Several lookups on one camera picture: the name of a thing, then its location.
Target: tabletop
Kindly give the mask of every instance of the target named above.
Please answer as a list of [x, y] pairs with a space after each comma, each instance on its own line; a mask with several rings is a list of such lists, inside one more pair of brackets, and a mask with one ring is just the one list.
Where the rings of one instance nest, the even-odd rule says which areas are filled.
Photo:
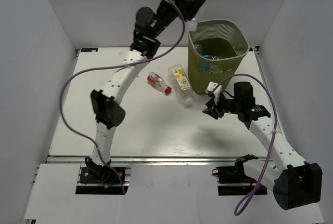
[[[158, 54], [168, 48], [161, 47]], [[96, 52], [80, 52], [74, 73], [92, 68], [121, 64], [128, 48], [99, 48]], [[124, 122], [117, 128], [111, 156], [121, 157], [238, 157], [246, 154], [266, 156], [257, 138], [236, 115], [226, 114], [215, 120], [202, 113], [207, 96], [194, 95], [193, 107], [185, 109], [175, 92], [166, 96], [147, 83], [147, 75], [156, 72], [167, 83], [168, 67], [181, 64], [187, 71], [187, 47], [175, 48], [165, 57], [146, 66], [127, 90], [121, 107], [126, 111]], [[96, 122], [90, 93], [101, 89], [115, 70], [94, 71], [75, 78], [64, 104], [68, 122], [86, 135], [95, 137]], [[243, 58], [236, 73], [247, 73], [262, 80], [252, 51]], [[267, 95], [259, 84], [247, 77], [234, 77], [227, 87], [250, 81], [257, 104], [270, 112]], [[59, 118], [49, 151], [51, 156], [87, 156], [93, 144], [69, 131]]]

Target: trash can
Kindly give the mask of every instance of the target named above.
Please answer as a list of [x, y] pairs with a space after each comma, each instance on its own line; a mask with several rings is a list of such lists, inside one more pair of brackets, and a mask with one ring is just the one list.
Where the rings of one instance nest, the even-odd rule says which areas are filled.
[[[231, 21], [199, 22], [188, 34], [187, 73], [193, 91], [204, 95], [209, 82], [218, 83], [233, 75], [248, 51], [248, 42]], [[228, 83], [223, 83], [223, 90]]]

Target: clear plastic bottle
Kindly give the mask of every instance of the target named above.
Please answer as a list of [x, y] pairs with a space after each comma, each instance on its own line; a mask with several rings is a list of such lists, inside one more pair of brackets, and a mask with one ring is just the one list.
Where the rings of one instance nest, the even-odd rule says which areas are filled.
[[171, 87], [166, 84], [164, 79], [162, 79], [155, 72], [151, 72], [147, 76], [148, 82], [159, 91], [163, 91], [166, 95], [170, 94]]
[[185, 106], [193, 104], [193, 90], [180, 64], [168, 68], [168, 75], [177, 96], [182, 99]]

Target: bottle label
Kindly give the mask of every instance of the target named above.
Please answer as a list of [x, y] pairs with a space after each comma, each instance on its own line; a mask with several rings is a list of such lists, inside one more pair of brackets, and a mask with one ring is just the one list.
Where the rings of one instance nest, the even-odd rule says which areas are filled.
[[186, 74], [181, 67], [172, 69], [172, 72], [175, 75], [181, 90], [191, 87], [189, 81], [187, 80]]

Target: gray wall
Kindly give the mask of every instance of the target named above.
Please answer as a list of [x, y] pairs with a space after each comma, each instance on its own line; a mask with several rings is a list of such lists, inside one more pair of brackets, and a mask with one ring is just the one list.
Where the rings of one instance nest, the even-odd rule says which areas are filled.
[[21, 223], [75, 51], [48, 0], [0, 0], [0, 216]]
[[[156, 9], [159, 0], [49, 0], [75, 48], [128, 46], [133, 37], [136, 11]], [[244, 32], [250, 45], [261, 45], [284, 0], [207, 0], [201, 20], [226, 18]], [[180, 21], [161, 36], [163, 46], [180, 34]], [[187, 45], [184, 38], [182, 45]]]
[[323, 169], [325, 223], [333, 223], [333, 0], [286, 0], [260, 52], [289, 142]]

